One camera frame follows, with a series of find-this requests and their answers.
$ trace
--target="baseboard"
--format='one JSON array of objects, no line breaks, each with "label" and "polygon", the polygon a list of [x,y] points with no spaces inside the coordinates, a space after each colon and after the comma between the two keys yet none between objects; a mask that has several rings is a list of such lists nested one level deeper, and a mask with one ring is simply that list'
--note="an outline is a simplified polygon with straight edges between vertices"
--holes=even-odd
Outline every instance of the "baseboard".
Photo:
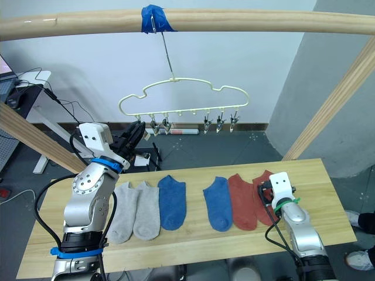
[{"label": "baseboard", "polygon": [[[106,122],[111,130],[120,131],[125,129],[130,122]],[[75,123],[59,123],[61,127],[63,127],[67,131],[73,131],[77,124]],[[48,128],[43,123],[35,123],[35,127],[40,129],[41,131],[51,131],[50,128]],[[268,126],[268,123],[240,123],[237,124],[235,127],[235,131],[265,131]],[[222,131],[229,131],[230,124],[224,124]],[[199,131],[204,130],[203,124],[197,124],[197,123],[175,123],[173,124],[172,128],[174,129],[198,129]],[[216,130],[216,124],[212,124],[210,126],[210,131]]]}]

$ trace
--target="blue band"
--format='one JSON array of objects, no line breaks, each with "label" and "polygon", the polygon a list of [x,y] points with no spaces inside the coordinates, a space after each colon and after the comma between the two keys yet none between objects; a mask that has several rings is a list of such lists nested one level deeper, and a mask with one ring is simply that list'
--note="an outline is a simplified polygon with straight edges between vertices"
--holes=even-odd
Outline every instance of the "blue band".
[{"label": "blue band", "polygon": [[103,249],[97,249],[87,252],[80,252],[80,253],[63,253],[60,252],[58,247],[54,247],[50,251],[51,255],[58,256],[61,259],[77,259],[77,258],[84,258],[85,256],[97,256],[100,253],[103,253]]},{"label": "blue band", "polygon": [[154,17],[156,32],[163,31],[177,31],[173,30],[169,25],[168,20],[164,14],[163,8],[156,5],[148,5],[142,9],[142,32],[153,33],[151,15]]},{"label": "blue band", "polygon": [[119,163],[113,163],[111,161],[108,161],[102,158],[94,158],[91,160],[91,162],[103,164],[119,174],[122,171],[122,165],[120,165]]}]

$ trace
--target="robotic arm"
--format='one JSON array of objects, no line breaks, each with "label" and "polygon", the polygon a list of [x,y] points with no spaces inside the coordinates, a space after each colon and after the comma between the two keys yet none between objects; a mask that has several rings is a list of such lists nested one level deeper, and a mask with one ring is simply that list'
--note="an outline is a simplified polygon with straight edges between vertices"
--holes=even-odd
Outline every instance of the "robotic arm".
[{"label": "robotic arm", "polygon": [[[266,196],[272,190],[273,198]],[[270,180],[258,187],[265,205],[271,205],[278,217],[282,217],[290,237],[293,252],[299,258],[297,274],[304,281],[337,280],[329,263],[322,240],[310,223],[310,216],[293,196],[294,188],[286,172],[273,174]]]},{"label": "robotic arm", "polygon": [[136,121],[114,140],[105,124],[85,123],[79,126],[87,148],[97,156],[73,180],[71,199],[64,210],[64,235],[57,255],[52,281],[105,280],[97,273],[103,265],[101,253],[106,246],[103,232],[109,198],[119,174],[127,170],[135,156],[135,147],[145,132],[145,123]]}]

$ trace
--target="wooden table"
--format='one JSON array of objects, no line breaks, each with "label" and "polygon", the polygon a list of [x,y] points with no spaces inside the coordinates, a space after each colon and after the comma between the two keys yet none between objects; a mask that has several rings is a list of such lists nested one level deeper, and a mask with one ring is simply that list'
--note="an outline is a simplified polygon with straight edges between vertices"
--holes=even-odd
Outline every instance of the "wooden table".
[{"label": "wooden table", "polygon": [[[310,213],[313,226],[325,245],[356,241],[340,200],[320,159],[257,163],[197,169],[124,174],[118,183],[130,181],[136,187],[146,180],[152,186],[170,174],[177,181],[186,182],[187,215],[182,227],[176,231],[161,229],[151,241],[142,241],[134,235],[121,245],[111,244],[104,250],[106,272],[134,270],[159,266],[203,262],[238,256],[283,251],[264,239],[265,225],[258,222],[253,231],[243,231],[233,225],[227,232],[212,229],[207,218],[202,190],[212,184],[215,176],[229,178],[233,174],[251,182],[265,169],[273,173],[288,172],[296,187],[300,205]],[[63,209],[70,198],[71,180],[53,186],[46,194],[41,216],[60,236],[62,235]],[[280,223],[287,235],[283,223]],[[273,231],[271,238],[279,241]],[[52,237],[36,222],[31,233],[17,278],[50,277],[55,256],[49,254],[56,246]]]}]

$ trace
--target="shoe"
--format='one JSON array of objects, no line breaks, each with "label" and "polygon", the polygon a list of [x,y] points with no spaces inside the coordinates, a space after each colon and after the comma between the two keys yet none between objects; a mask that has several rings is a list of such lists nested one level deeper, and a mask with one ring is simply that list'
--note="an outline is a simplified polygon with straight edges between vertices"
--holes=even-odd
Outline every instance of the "shoe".
[{"label": "shoe", "polygon": [[348,266],[356,270],[374,269],[374,266],[369,258],[369,253],[367,253],[367,251],[352,252],[345,257],[345,262]]},{"label": "shoe", "polygon": [[350,210],[345,210],[345,213],[352,226],[360,227],[358,224],[359,213]]}]

